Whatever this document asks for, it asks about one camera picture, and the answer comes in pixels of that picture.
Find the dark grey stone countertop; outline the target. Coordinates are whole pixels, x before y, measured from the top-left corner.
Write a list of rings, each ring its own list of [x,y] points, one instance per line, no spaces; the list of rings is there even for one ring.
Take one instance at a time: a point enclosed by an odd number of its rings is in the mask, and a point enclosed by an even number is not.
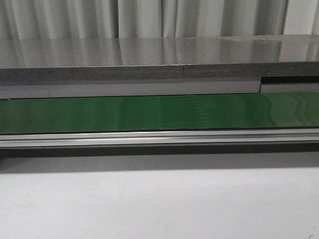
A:
[[[316,76],[316,35],[0,42],[0,81]]]

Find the grey right cabinet panel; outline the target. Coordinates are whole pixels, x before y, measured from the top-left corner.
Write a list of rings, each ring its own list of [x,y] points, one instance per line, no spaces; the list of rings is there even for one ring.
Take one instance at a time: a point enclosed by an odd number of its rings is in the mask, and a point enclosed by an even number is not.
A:
[[[262,84],[261,93],[298,93],[298,92],[318,92],[319,83],[306,84]]]

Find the grey cabinet panel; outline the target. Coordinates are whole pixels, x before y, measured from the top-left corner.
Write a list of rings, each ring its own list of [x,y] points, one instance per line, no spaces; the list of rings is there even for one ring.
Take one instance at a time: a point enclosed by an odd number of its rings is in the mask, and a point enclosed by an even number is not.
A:
[[[318,92],[319,83],[306,84],[262,84],[261,93],[298,93],[298,92]]]
[[[257,93],[261,77],[2,83],[1,99]]]

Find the green conveyor belt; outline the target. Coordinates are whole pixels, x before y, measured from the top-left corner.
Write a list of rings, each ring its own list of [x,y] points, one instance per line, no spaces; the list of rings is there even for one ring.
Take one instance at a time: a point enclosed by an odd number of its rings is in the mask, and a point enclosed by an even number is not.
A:
[[[318,124],[316,92],[14,99],[0,103],[2,134]]]

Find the grey cabinet front panel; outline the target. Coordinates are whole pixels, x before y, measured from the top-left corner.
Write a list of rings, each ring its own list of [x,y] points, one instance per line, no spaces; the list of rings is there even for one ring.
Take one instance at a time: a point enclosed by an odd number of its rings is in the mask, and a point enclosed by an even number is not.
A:
[[[2,83],[1,99],[257,93],[261,77]]]

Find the white pleated curtain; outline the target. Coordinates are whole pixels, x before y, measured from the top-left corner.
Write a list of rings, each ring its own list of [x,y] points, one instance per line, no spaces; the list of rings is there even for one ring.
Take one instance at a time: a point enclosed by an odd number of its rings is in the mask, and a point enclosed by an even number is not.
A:
[[[1,39],[167,38],[319,32],[316,0],[3,0]]]

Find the aluminium conveyor side rail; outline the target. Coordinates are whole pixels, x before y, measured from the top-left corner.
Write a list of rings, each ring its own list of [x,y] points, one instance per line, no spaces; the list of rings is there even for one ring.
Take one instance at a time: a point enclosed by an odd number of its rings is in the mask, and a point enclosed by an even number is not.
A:
[[[1,148],[187,143],[312,142],[318,128],[5,134]]]

